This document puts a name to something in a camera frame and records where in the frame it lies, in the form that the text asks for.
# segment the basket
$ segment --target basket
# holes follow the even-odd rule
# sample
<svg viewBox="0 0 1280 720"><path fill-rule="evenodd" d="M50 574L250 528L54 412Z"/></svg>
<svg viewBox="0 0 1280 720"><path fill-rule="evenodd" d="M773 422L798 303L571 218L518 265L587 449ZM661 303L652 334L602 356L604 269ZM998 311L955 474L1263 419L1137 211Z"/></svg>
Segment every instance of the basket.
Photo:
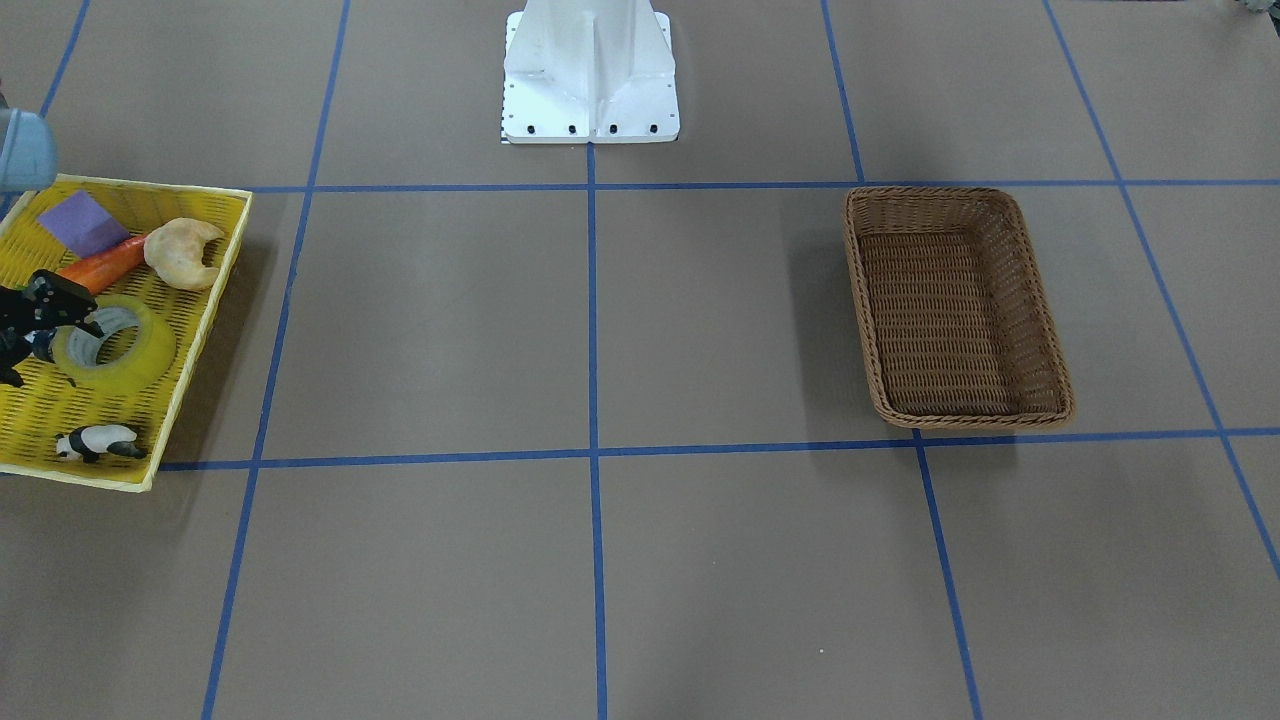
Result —
<svg viewBox="0 0 1280 720"><path fill-rule="evenodd" d="M906 428L1047 428L1075 398L1027 223L987 188L860 188L845 250L877 413Z"/></svg>
<svg viewBox="0 0 1280 720"><path fill-rule="evenodd" d="M174 218L195 218L218 225L225 237L205 246L205 263L218 265L220 272L211 288L188 292L169 287L143 264L108 291L142 300L169 324L177 338L173 365L138 393L113 397L86 387L74 388L51 363L28 357L18 364L26 386L0 386L0 471L143 492L151 489L196 360L218 313L218 301L239 252L252 193L59 176L47 190L23 195L0 222L0 284L14 287L26 283L37 269L58 269L76 260L36 218L78 190L92 196L133 234L148 233ZM96 464L58 461L56 433L111 423L140 430L137 443L147 451L145 460L102 455Z"/></svg>

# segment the brown wicker basket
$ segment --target brown wicker basket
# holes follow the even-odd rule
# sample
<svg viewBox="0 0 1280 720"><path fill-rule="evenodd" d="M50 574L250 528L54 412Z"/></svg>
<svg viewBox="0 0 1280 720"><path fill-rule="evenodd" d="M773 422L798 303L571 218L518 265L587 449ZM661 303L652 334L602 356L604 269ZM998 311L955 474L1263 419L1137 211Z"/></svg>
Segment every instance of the brown wicker basket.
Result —
<svg viewBox="0 0 1280 720"><path fill-rule="evenodd" d="M908 428L1044 428L1075 413L1027 223L998 190L849 193L872 401Z"/></svg>

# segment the white metal bracket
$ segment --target white metal bracket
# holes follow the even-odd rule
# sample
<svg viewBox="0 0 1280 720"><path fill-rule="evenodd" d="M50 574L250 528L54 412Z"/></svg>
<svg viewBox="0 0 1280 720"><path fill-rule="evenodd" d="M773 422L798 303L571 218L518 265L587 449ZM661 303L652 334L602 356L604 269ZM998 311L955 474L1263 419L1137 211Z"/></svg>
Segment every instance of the white metal bracket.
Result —
<svg viewBox="0 0 1280 720"><path fill-rule="evenodd" d="M529 0L507 18L503 141L669 142L671 19L649 0Z"/></svg>

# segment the orange carrot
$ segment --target orange carrot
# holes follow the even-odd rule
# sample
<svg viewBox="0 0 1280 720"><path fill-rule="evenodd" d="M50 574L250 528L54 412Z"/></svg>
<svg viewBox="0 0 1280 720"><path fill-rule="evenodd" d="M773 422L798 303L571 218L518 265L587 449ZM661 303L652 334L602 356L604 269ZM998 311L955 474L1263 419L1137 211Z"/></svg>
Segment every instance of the orange carrot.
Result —
<svg viewBox="0 0 1280 720"><path fill-rule="evenodd" d="M136 234L115 247L67 265L58 274L84 286L90 293L99 295L142 264L142 243L146 240L147 236Z"/></svg>

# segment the roll of tape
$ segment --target roll of tape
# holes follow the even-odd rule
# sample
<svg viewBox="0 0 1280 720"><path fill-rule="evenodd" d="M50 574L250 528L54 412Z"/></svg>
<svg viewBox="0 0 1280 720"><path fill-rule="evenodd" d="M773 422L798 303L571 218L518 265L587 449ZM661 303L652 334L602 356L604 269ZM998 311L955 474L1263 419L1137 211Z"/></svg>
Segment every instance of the roll of tape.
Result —
<svg viewBox="0 0 1280 720"><path fill-rule="evenodd" d="M93 320L102 328L96 338L79 328L54 336L54 363L77 387L105 395L133 395L160 379L178 350L173 329L141 300L125 295L100 295ZM138 328L133 345L116 360L99 365L97 354L113 334Z"/></svg>

